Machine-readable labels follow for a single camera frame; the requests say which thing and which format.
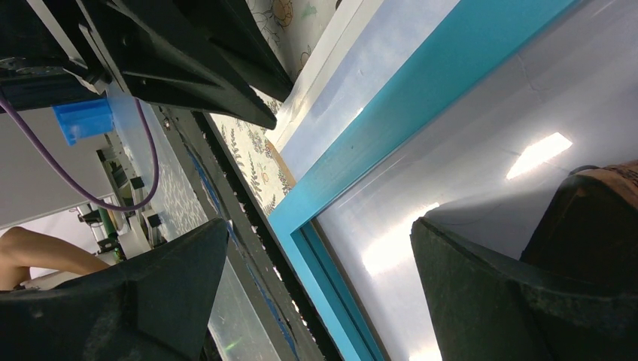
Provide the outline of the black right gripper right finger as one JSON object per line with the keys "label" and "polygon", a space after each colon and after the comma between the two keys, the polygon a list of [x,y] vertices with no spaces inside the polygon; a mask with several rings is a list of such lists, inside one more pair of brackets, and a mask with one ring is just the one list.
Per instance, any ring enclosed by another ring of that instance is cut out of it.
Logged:
{"label": "black right gripper right finger", "polygon": [[635,360],[637,296],[565,278],[425,217],[411,245],[444,360]]}

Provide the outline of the hot air balloon photo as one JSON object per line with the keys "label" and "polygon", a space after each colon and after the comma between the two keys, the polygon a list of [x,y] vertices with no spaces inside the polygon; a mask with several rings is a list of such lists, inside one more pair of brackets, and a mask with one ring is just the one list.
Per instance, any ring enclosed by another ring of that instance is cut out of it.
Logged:
{"label": "hot air balloon photo", "polygon": [[[345,1],[278,115],[296,184],[461,1]],[[637,157],[637,3],[573,6],[302,229],[371,360],[438,360],[409,240],[427,216],[518,258],[562,180]]]}

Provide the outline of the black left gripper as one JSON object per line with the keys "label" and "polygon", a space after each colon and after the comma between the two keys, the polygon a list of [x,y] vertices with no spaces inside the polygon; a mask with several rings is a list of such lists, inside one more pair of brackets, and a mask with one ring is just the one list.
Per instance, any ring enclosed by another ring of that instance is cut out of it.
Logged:
{"label": "black left gripper", "polygon": [[102,97],[109,73],[77,1],[1,3],[1,97],[18,111]]}

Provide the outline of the blue wooden picture frame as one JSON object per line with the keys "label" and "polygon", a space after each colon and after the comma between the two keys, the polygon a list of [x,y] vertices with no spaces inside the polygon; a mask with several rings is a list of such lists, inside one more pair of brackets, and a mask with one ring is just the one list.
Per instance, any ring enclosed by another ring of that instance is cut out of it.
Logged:
{"label": "blue wooden picture frame", "polygon": [[371,360],[373,351],[302,229],[572,6],[571,1],[458,2],[269,216],[342,359]]}

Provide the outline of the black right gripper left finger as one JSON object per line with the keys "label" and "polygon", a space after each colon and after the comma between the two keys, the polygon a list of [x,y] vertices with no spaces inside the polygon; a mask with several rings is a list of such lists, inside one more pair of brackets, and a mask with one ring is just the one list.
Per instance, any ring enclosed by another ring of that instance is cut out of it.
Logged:
{"label": "black right gripper left finger", "polygon": [[3,360],[197,360],[229,233],[209,220],[50,290],[1,295]]}

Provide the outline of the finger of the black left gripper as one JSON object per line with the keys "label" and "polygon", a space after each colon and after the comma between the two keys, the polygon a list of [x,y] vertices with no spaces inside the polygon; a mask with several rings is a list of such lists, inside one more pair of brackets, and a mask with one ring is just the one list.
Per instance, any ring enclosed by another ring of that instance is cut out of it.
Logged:
{"label": "finger of the black left gripper", "polygon": [[200,1],[206,38],[252,87],[280,102],[293,82],[259,30],[245,1]]}
{"label": "finger of the black left gripper", "polygon": [[125,93],[274,129],[276,116],[206,38],[200,1],[81,1],[87,40]]}

